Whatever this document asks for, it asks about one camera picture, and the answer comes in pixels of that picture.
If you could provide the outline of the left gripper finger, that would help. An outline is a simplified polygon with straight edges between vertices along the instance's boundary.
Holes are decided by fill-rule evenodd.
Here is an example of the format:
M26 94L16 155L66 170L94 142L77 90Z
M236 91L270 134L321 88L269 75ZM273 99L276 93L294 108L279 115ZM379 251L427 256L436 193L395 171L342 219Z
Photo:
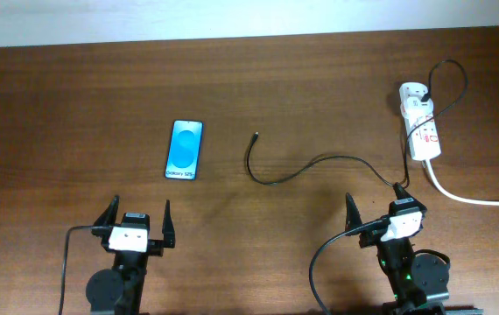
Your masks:
M94 236L107 235L116 223L120 197L115 195L110 201L108 207L93 223L91 233Z
M175 229L174 229L174 225L172 222L172 216L171 216L171 202L170 202L170 200L167 200L165 203L165 214L164 214L164 218L163 218L162 234L163 234L163 243L164 243L163 247L169 248L169 249L174 249L175 243L176 243L176 237L175 237Z

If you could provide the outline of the blue Galaxy smartphone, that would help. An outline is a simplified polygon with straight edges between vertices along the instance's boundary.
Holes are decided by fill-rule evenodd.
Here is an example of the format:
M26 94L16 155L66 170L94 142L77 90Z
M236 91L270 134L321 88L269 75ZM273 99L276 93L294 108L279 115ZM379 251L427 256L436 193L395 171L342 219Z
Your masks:
M167 179L195 180L198 170L203 122L176 120L165 166Z

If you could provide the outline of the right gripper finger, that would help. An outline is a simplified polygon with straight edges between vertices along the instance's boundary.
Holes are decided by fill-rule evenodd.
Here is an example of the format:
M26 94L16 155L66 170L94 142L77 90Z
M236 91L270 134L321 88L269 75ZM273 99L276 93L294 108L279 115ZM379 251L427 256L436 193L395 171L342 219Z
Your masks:
M411 200L411 195L399 183L393 185L393 190L396 194L397 202L409 202Z
M360 234L364 227L360 212L357 205L352 197L352 195L347 192L346 196L346 224L345 232L347 236Z

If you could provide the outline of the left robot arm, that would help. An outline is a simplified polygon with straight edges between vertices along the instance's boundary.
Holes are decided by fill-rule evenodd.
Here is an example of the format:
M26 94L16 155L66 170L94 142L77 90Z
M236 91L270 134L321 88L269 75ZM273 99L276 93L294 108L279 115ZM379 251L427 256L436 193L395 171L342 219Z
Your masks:
M176 243L169 202L165 203L161 240L149 237L148 214L125 213L117 222L118 207L119 197L115 196L92 228L104 250L115 256L111 268L94 273L88 280L86 298L92 314L138 315L148 259L162 256Z

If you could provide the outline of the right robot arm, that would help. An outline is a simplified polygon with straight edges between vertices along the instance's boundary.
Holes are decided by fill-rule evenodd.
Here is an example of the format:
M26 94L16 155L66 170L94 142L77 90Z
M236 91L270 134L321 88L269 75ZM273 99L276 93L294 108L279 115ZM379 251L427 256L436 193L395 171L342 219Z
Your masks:
M449 299L450 259L434 250L413 249L411 238L422 230L427 208L401 185L393 189L397 199L389 203L389 212L368 223L347 193L345 231L359 236L362 249L377 249L378 264L395 298L383 304L384 314L443 314L442 302Z

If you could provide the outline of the white USB charger adapter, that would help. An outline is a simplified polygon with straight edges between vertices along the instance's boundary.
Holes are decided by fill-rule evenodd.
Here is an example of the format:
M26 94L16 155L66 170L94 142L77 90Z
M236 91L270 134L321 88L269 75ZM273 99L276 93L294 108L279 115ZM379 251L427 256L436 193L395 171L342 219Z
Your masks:
M401 104L404 117L425 116L433 112L432 100L421 101L418 97L408 97Z

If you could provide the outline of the white power strip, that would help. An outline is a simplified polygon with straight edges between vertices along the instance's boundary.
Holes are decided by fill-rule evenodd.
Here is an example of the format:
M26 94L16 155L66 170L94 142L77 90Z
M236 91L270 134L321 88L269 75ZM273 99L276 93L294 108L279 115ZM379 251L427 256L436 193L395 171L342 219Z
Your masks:
M400 101L408 97L416 96L422 102L427 93L427 86L418 82L406 82L399 88ZM415 117L404 117L404 124L411 150L411 158L415 161L426 161L436 158L441 154L439 136L435 121L432 119L433 112L428 115Z

